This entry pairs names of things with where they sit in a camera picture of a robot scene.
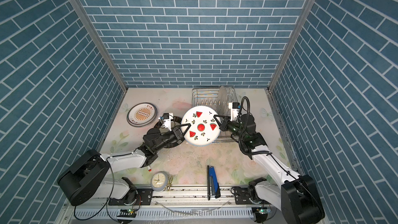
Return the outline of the watermelon pattern plate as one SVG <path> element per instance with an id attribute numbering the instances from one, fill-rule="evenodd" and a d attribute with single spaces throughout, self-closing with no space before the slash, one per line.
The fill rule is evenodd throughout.
<path id="1" fill-rule="evenodd" d="M 196 106 L 188 110 L 182 117 L 181 124 L 191 123 L 185 140 L 195 146 L 206 146 L 214 142 L 221 130 L 214 120 L 218 113 L 207 106 Z"/>

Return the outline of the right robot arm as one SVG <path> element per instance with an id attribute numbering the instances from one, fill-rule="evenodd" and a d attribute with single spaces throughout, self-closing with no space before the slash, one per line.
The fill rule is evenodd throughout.
<path id="1" fill-rule="evenodd" d="M 230 116 L 215 115 L 223 131 L 237 137 L 240 151 L 262 166 L 274 180 L 256 179 L 249 185 L 253 201 L 264 200 L 279 209 L 288 224 L 316 224 L 325 217 L 315 181 L 300 175 L 273 155 L 261 133 L 256 131 L 254 117 L 244 114 L 232 121 Z"/>

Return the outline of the black plate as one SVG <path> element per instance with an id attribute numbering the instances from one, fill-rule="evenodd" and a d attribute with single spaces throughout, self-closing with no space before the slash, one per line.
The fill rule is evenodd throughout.
<path id="1" fill-rule="evenodd" d="M 159 118 L 154 128 L 160 132 L 161 148 L 174 148 L 184 142 L 185 132 L 181 130 L 181 122 L 180 117 L 171 113 L 165 113 Z"/>

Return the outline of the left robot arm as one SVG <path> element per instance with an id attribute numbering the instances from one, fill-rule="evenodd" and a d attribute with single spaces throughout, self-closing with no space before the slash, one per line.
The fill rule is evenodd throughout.
<path id="1" fill-rule="evenodd" d="M 144 135 L 142 145 L 128 153 L 106 154 L 88 150 L 59 176 L 57 183 L 73 206 L 92 198 L 114 198 L 129 204 L 136 194 L 134 184 L 126 177 L 116 181 L 106 176 L 150 166 L 159 150 L 181 144 L 190 128 L 190 123 L 177 125 L 164 133 L 152 128 Z"/>

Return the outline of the brown patterned plate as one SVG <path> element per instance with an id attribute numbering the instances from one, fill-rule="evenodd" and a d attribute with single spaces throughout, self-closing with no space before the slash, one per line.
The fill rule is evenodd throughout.
<path id="1" fill-rule="evenodd" d="M 127 113 L 127 123 L 133 127 L 143 127 L 155 120 L 157 108 L 151 103 L 140 103 Z"/>

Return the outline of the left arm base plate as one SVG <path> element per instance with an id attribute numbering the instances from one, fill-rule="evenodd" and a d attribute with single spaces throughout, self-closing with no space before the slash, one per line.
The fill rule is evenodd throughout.
<path id="1" fill-rule="evenodd" d="M 149 188 L 142 188 L 137 190 L 130 189 L 127 194 L 121 199 L 111 198 L 108 202 L 110 206 L 124 206 L 124 205 L 150 205 L 153 195 L 153 190 Z"/>

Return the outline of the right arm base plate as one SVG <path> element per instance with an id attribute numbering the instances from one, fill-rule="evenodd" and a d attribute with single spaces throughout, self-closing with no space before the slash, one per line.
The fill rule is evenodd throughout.
<path id="1" fill-rule="evenodd" d="M 230 188 L 230 192 L 234 197 L 236 205 L 267 204 L 265 200 L 257 197 L 252 187 L 243 188 L 234 186 Z"/>

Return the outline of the grey plate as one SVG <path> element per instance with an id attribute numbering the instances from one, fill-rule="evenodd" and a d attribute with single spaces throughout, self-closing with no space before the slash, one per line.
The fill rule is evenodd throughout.
<path id="1" fill-rule="evenodd" d="M 216 101 L 216 112 L 219 115 L 228 114 L 228 94 L 224 86 L 221 86 L 218 91 L 218 98 Z"/>

